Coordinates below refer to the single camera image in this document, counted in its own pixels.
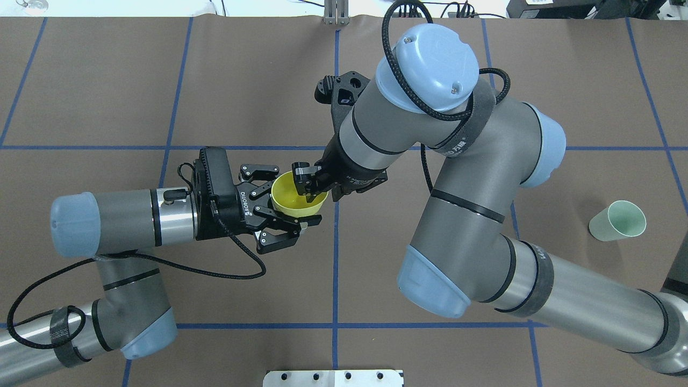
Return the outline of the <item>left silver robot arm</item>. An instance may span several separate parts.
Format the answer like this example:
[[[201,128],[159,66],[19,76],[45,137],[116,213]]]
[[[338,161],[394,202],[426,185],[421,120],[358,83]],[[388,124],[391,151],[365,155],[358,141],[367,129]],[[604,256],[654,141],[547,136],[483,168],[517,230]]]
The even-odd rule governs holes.
[[[288,209],[277,194],[286,175],[275,165],[243,164],[234,183],[226,150],[204,147],[189,164],[192,179],[164,187],[62,196],[52,204],[55,250],[77,262],[23,291],[2,334],[2,386],[15,386],[119,350],[128,360],[152,355],[177,336],[160,265],[208,277],[252,280],[266,274],[261,253],[292,247],[322,217],[319,206]],[[258,266],[255,274],[219,274],[145,253],[147,248],[230,238]],[[30,291],[95,263],[103,297],[16,321]]]

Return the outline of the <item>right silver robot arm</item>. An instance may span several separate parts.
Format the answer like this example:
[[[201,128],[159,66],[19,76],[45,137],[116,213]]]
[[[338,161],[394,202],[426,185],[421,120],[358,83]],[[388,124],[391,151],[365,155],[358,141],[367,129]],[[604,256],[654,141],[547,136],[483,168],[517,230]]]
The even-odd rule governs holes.
[[[443,25],[415,25],[395,44],[384,26],[382,46],[372,79],[351,71],[317,84],[334,135],[319,161],[293,165],[300,195],[361,194],[413,145],[426,146],[445,160],[397,276],[406,299],[444,318],[490,305],[686,377],[686,248],[662,290],[649,292],[503,235],[518,190],[545,183],[563,161],[563,128],[509,98],[508,75],[481,68]]]

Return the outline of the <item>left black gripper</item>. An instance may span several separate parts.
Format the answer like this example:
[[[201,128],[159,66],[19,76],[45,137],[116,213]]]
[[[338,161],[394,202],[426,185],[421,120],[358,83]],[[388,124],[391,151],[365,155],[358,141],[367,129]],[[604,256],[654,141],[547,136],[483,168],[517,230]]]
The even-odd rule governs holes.
[[[193,196],[197,209],[196,240],[255,233],[260,254],[294,246],[310,226],[322,221],[319,214],[293,217],[271,209],[268,191],[280,174],[277,165],[242,164],[239,183],[221,147],[204,147],[193,163]]]

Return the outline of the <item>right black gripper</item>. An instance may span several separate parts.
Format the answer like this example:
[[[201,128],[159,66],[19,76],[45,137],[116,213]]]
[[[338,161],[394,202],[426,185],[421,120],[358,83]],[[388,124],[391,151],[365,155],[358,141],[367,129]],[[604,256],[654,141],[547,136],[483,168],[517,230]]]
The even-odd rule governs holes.
[[[337,134],[314,165],[293,162],[291,168],[297,193],[307,203],[312,203],[321,192],[332,192],[332,199],[337,202],[343,196],[366,192],[388,180],[385,169],[368,169],[352,161]]]

